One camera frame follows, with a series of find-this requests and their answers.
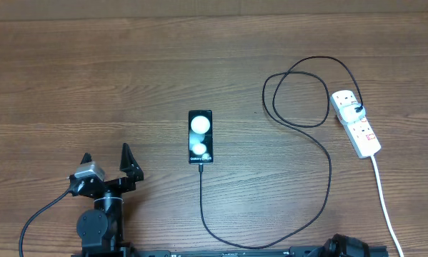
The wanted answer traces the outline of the black Galaxy flip phone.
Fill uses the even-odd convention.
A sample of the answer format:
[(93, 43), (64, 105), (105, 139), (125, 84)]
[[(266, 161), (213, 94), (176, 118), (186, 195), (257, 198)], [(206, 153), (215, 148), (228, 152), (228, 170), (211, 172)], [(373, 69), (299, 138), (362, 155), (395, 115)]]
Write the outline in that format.
[(211, 110), (190, 110), (188, 113), (188, 162), (190, 164), (214, 161), (212, 118)]

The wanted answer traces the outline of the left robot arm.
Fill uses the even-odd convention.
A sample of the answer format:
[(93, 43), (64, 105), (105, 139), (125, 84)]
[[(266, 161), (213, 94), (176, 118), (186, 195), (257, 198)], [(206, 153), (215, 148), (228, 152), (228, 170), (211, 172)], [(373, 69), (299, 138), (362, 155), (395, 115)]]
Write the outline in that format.
[(94, 207), (83, 212), (76, 223), (82, 256), (137, 255), (133, 244), (124, 240), (122, 195), (136, 189), (144, 172), (127, 143), (122, 145), (119, 170), (125, 173), (124, 177), (107, 181), (104, 170), (86, 153), (76, 173), (69, 177), (69, 193), (94, 202)]

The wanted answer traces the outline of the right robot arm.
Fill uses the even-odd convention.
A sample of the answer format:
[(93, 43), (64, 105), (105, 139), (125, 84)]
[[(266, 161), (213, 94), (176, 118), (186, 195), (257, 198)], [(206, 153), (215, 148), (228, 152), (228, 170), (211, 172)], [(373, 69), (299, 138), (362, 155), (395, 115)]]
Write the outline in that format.
[(335, 234), (319, 248), (311, 251), (307, 257), (370, 257), (367, 243), (357, 238)]

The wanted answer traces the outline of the white charger plug adapter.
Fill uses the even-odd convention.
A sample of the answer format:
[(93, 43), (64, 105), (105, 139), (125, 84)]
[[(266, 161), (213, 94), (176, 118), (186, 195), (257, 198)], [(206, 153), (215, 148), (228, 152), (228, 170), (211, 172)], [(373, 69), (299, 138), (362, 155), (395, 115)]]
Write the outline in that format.
[(337, 111), (338, 119), (343, 125), (352, 124), (366, 116), (366, 109), (358, 103), (340, 106)]

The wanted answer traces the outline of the brown cardboard backdrop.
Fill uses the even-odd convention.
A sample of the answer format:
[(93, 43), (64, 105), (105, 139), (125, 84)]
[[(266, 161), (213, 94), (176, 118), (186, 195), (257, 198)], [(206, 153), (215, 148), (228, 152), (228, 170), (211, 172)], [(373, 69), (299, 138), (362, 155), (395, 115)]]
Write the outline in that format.
[(428, 0), (0, 0), (0, 21), (428, 12)]

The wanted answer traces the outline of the white power strip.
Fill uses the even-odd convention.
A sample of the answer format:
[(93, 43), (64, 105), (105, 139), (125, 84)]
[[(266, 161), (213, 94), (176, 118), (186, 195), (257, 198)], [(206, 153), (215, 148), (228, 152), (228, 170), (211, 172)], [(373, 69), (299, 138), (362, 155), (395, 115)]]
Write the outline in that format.
[[(349, 90), (342, 90), (333, 93), (330, 101), (336, 111), (336, 115), (340, 106), (354, 103), (360, 104), (354, 96), (354, 93)], [(375, 132), (373, 132), (366, 116), (352, 124), (343, 125), (343, 127), (359, 158), (369, 158), (381, 149), (378, 138), (376, 137)]]

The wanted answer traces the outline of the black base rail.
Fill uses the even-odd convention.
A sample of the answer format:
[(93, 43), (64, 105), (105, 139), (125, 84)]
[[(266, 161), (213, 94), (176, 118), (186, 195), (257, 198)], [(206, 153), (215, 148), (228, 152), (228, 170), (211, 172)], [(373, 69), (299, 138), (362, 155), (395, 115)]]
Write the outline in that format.
[(106, 253), (80, 253), (74, 256), (135, 256), (135, 257), (307, 257), (307, 256), (335, 256), (323, 246), (292, 246), (288, 249), (271, 250), (230, 250), (230, 251), (115, 251)]

